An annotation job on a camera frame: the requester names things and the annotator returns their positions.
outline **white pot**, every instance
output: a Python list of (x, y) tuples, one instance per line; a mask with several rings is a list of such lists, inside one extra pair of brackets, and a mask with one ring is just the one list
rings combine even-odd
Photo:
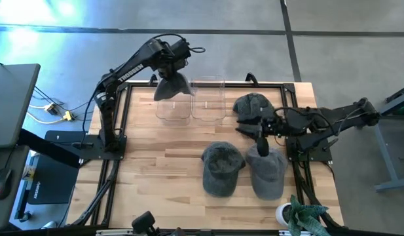
[(285, 221), (285, 219), (283, 218), (283, 209), (286, 206), (289, 206), (290, 204), (291, 203), (282, 204), (282, 205), (278, 206), (278, 208), (276, 209), (276, 219), (277, 219), (277, 221), (279, 222), (279, 224), (281, 224), (283, 226), (286, 226), (286, 227), (288, 227), (288, 224)]

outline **potted plant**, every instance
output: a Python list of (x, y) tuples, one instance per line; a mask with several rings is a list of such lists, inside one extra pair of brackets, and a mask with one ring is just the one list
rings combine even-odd
[(328, 210), (320, 205), (301, 205), (294, 195), (291, 202), (280, 205), (276, 209), (276, 219), (289, 228), (292, 236), (300, 236), (302, 228), (315, 236), (330, 236), (327, 230), (317, 221), (317, 217)]

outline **computer mouse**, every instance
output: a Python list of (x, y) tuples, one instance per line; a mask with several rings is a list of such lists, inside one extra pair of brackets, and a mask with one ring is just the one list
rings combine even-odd
[(11, 192), (12, 171), (10, 168), (0, 170), (0, 200), (5, 199)]

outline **wooden table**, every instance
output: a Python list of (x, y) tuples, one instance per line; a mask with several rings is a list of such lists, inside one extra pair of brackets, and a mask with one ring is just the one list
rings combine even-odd
[[(299, 107), (316, 107), (311, 83), (295, 83), (295, 88)], [(231, 197), (212, 197), (202, 187), (203, 162), (200, 156), (210, 142), (228, 141), (243, 154), (254, 144), (253, 140), (234, 130), (237, 123), (232, 111), (234, 101), (250, 92), (265, 95), (275, 108), (282, 106), (277, 89), (226, 88), (227, 116), (222, 125), (200, 125), (192, 120), (185, 126), (171, 126), (165, 125), (155, 115), (154, 88), (133, 88), (126, 128), (128, 143), (120, 163), (110, 227), (131, 227), (133, 219), (150, 210), (156, 226), (161, 228), (283, 229), (275, 219), (275, 210), (278, 205), (288, 202), (292, 194), (296, 195), (291, 165), (286, 170), (283, 196), (276, 201), (256, 197), (249, 165), (240, 171)], [(91, 134), (97, 134), (100, 129), (100, 113), (98, 109), (94, 111)], [(285, 147), (278, 146), (274, 137), (268, 137), (268, 141), (271, 147), (285, 152)], [(329, 207), (330, 215), (342, 225), (330, 170), (322, 163), (313, 162), (310, 166), (317, 198)], [(91, 161), (80, 169), (67, 223), (76, 220), (96, 194), (100, 168), (101, 161)]]

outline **concrete floor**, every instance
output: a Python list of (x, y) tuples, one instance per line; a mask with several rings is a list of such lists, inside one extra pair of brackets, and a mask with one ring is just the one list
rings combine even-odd
[[(328, 35), (331, 31), (404, 31), (404, 0), (286, 2), (292, 30)], [(250, 35), (226, 35), (226, 31), (184, 35), (191, 45), (206, 47), (207, 52), (189, 58), (183, 72), (188, 77), (221, 74), (226, 79), (243, 80), (250, 71), (262, 81), (294, 81), (287, 37), (259, 35), (260, 30), (285, 30), (279, 0), (3, 0), (0, 24), (250, 30)], [(37, 86), (73, 108), (88, 100), (103, 73), (123, 63), (150, 36), (0, 31), (0, 61), (40, 63)], [(313, 83), (319, 106), (345, 106), (366, 96), (380, 107), (385, 97), (404, 87), (404, 37), (296, 36), (293, 42), (301, 79)], [(151, 74), (146, 69), (137, 78), (148, 79)], [(33, 100), (32, 104), (42, 103)], [(41, 119), (52, 119), (32, 112)], [(40, 136), (50, 129), (81, 129), (80, 122), (46, 126), (29, 118), (24, 126)], [(373, 128), (343, 132), (331, 151), (346, 226), (404, 234), (404, 188), (383, 193), (373, 189), (389, 180)], [(41, 227), (49, 218), (58, 221), (66, 208), (28, 207), (34, 218), (22, 224), (13, 222), (22, 229)]]

